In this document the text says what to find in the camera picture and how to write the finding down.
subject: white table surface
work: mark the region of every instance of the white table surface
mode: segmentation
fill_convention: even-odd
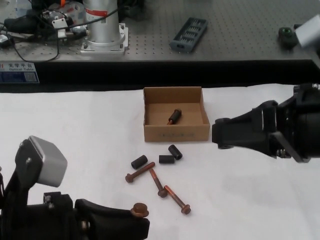
[[[203,89],[211,123],[236,117],[264,101],[293,95],[290,85]],[[61,191],[112,208],[147,204],[150,240],[318,240],[320,161],[298,164],[245,148],[219,150],[208,142],[177,143],[183,159],[158,164],[169,143],[145,143],[143,91],[0,94],[0,166],[7,185],[19,143],[35,135],[54,143],[68,160],[59,188],[36,184],[29,204]],[[183,215],[160,198],[148,172],[134,183],[130,162],[156,162],[161,183],[186,203]]]

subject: bolt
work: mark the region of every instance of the bolt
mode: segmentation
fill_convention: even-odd
[[[144,172],[148,171],[149,169],[153,168],[155,166],[155,162],[151,162],[148,165],[144,166],[143,168],[139,169],[138,171],[132,173],[132,174],[127,174],[125,176],[125,180],[127,183],[133,183],[134,178],[138,177],[139,175],[143,174]]]
[[[168,194],[173,198],[173,200],[180,206],[181,213],[189,214],[191,212],[190,205],[185,205],[183,201],[171,190],[167,185],[164,186],[164,189],[168,192]]]
[[[155,185],[157,186],[158,188],[158,196],[160,196],[161,198],[165,198],[167,195],[168,195],[168,192],[162,187],[160,181],[159,181],[159,178],[157,177],[157,174],[155,172],[155,170],[153,170],[152,168],[149,170],[154,182],[155,182]]]
[[[149,215],[148,207],[144,203],[136,203],[130,210],[131,214],[137,218],[145,218]]]
[[[44,202],[45,202],[46,204],[51,203],[51,196],[50,196],[50,195],[45,196]]]
[[[278,149],[275,153],[278,157],[280,158],[285,158],[286,157],[286,150],[285,149]]]
[[[26,159],[26,161],[25,161],[25,164],[30,164],[32,162],[32,159],[30,158],[30,157],[28,157],[27,159]]]
[[[48,208],[49,210],[52,210],[55,208],[55,205],[53,203],[49,203]]]

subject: copper bolt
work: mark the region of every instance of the copper bolt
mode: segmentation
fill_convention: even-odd
[[[138,171],[132,173],[132,174],[127,174],[125,176],[125,180],[128,182],[128,183],[133,183],[134,181],[134,178],[138,177],[139,175],[143,174],[144,172],[148,171],[149,169],[153,168],[155,166],[155,162],[151,162],[149,163],[148,165],[144,166],[143,168],[139,169]]]
[[[168,192],[168,194],[173,198],[173,200],[180,206],[181,213],[189,214],[191,212],[190,205],[185,205],[183,201],[171,190],[167,185],[164,186],[164,189]]]
[[[155,185],[156,187],[158,188],[158,196],[162,197],[162,198],[165,198],[167,195],[168,195],[168,192],[162,187],[160,181],[159,181],[159,178],[157,177],[157,174],[155,172],[155,170],[153,170],[152,168],[149,170],[154,182],[155,182]]]
[[[149,215],[148,207],[144,203],[136,203],[130,210],[131,214],[137,218],[145,218]]]

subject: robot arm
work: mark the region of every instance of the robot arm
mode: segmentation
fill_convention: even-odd
[[[278,104],[266,101],[235,118],[220,118],[212,126],[219,149],[243,147],[271,157],[308,163],[320,157],[320,90],[318,84],[296,86],[294,95]]]
[[[73,207],[70,196],[60,192],[45,193],[43,204],[27,205],[28,192],[34,184],[58,187],[63,180],[67,160],[53,143],[30,136],[20,144],[15,163],[0,201],[0,240],[148,237],[150,222],[133,215],[132,210],[104,207],[85,199],[76,200]]]

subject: silver cylindrical column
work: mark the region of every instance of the silver cylindrical column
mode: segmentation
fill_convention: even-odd
[[[111,13],[118,8],[117,0],[83,0],[86,21],[92,21]],[[118,45],[124,41],[119,30],[118,13],[92,24],[88,24],[87,43],[97,47]]]

